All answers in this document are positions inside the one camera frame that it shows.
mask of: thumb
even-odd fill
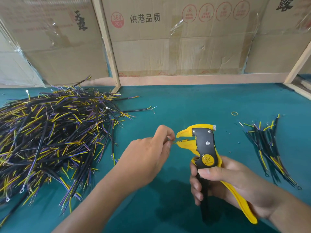
[[[163,145],[162,152],[160,155],[160,160],[159,160],[159,164],[161,165],[161,167],[164,165],[167,158],[169,157],[169,153],[171,151],[171,145],[172,145],[172,141],[167,141]]]
[[[198,170],[201,177],[211,181],[225,181],[232,185],[237,183],[239,180],[239,172],[222,168],[222,167],[211,167],[203,168]]]

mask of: work surface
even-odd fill
[[[29,89],[34,96],[49,89]],[[143,109],[157,106],[152,111],[132,113],[132,121],[117,128],[115,149],[120,157],[134,139],[151,137],[160,124],[171,127],[175,133],[193,124],[217,125],[215,142],[219,154],[235,159],[268,181],[255,154],[255,149],[242,131],[238,121],[269,122],[280,113],[277,142],[282,161],[292,178],[303,188],[294,189],[282,179],[282,188],[311,205],[311,101],[283,89],[276,84],[195,85],[123,87],[124,97],[140,95],[120,101],[121,109]],[[0,105],[7,99],[27,97],[25,89],[1,89]],[[105,153],[96,173],[98,182],[113,167],[110,148]],[[107,224],[105,232],[275,232],[262,222],[252,225],[240,210],[221,200],[211,200],[215,223],[205,226],[201,222],[200,208],[195,206],[189,184],[189,163],[193,154],[173,145],[170,157],[156,179],[127,199],[128,206]],[[23,206],[4,224],[3,233],[51,232],[64,216],[58,204],[65,189],[58,183],[46,184],[34,203]],[[5,215],[13,203],[0,209]]]

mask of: wire stripper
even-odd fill
[[[194,140],[181,140],[177,141],[177,145],[184,149],[189,149],[192,153],[196,155],[191,160],[192,163],[196,165],[198,169],[200,168],[211,168],[214,166],[220,167],[222,160],[216,150],[215,141],[214,141],[214,131],[216,131],[216,125],[210,124],[196,124],[189,126],[187,129],[184,129],[177,133],[176,137],[195,137]],[[202,194],[203,200],[201,201],[201,214],[202,219],[205,222],[208,218],[208,201],[207,201],[207,189],[208,189],[208,180],[201,178],[199,173],[196,178],[200,181],[202,185]],[[239,206],[248,220],[257,224],[257,218],[251,212],[247,201],[235,190],[235,188],[224,181],[221,181],[233,194],[236,200],[239,203]]]

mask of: cardboard box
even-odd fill
[[[108,77],[91,0],[0,0],[0,19],[48,84]]]
[[[121,77],[242,73],[268,0],[102,0]]]
[[[44,83],[0,25],[0,87],[5,85],[44,87]]]
[[[246,73],[290,72],[311,40],[311,0],[270,0],[246,64]],[[309,59],[301,73],[311,73]]]

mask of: pile of wires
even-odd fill
[[[0,204],[21,196],[0,226],[53,179],[67,191],[60,202],[62,213],[68,206],[71,212],[72,198],[82,200],[109,142],[117,162],[115,126],[122,127],[123,118],[131,119],[130,112],[153,109],[122,111],[115,103],[130,98],[77,85],[55,87],[36,97],[27,90],[28,98],[0,108]]]
[[[239,123],[242,125],[246,136],[257,147],[257,156],[266,177],[269,177],[268,172],[270,172],[274,184],[277,185],[277,183],[281,182],[277,175],[277,173],[279,173],[293,187],[296,187],[298,190],[302,190],[302,188],[290,177],[281,161],[280,153],[276,144],[276,129],[279,118],[280,114],[278,114],[275,120],[272,121],[271,125],[267,124],[265,128],[262,127],[261,122],[251,125],[246,123],[242,124],[241,122]],[[251,127],[251,130],[247,130],[244,125]]]

